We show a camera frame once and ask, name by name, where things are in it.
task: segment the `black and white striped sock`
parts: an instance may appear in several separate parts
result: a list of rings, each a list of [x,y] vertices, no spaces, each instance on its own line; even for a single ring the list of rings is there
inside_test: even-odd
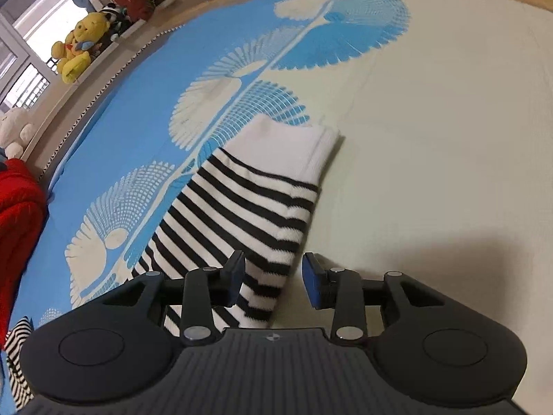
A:
[[[319,191],[319,178],[337,133],[292,127],[259,115],[217,149],[172,203],[133,276],[162,271],[172,279],[221,267],[234,250],[246,256],[237,304],[215,307],[225,327],[267,326],[300,247]],[[179,333],[181,306],[165,327]]]
[[[30,320],[24,316],[6,335],[6,362],[9,374],[9,388],[12,391],[13,402],[19,411],[32,399],[32,393],[23,376],[19,364],[21,346],[32,332]]]

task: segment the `panda plush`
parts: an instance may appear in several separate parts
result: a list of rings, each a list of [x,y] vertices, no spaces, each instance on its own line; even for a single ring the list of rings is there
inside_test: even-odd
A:
[[[108,3],[100,9],[100,13],[103,13],[107,21],[110,22],[109,35],[112,41],[117,39],[132,25],[131,20],[126,14],[126,8],[118,6],[115,3]]]

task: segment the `red blanket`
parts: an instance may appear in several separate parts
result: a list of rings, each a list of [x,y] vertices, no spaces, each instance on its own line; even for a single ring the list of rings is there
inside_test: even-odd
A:
[[[25,163],[6,161],[0,172],[0,347],[8,329],[13,299],[46,215],[46,197]]]

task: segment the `sock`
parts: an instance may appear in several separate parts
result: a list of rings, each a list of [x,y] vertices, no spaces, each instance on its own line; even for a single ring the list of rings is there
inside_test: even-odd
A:
[[[235,306],[215,307],[215,326],[264,328],[308,228],[321,172],[338,134],[293,127],[257,115],[215,150],[174,200],[133,276],[162,271],[171,279],[222,267],[234,250],[246,257]],[[181,306],[165,327],[179,335]]]
[[[6,362],[8,365],[9,388],[12,391],[13,402],[20,411],[32,399],[32,393],[23,376],[19,364],[21,346],[32,332],[30,320],[24,316],[6,335]]]

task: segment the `white teddy bear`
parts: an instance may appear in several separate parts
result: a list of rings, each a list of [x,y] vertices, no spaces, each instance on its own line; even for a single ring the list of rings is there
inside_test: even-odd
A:
[[[37,133],[31,123],[29,111],[23,108],[10,109],[5,115],[0,112],[0,148],[8,159],[20,158],[32,137]]]

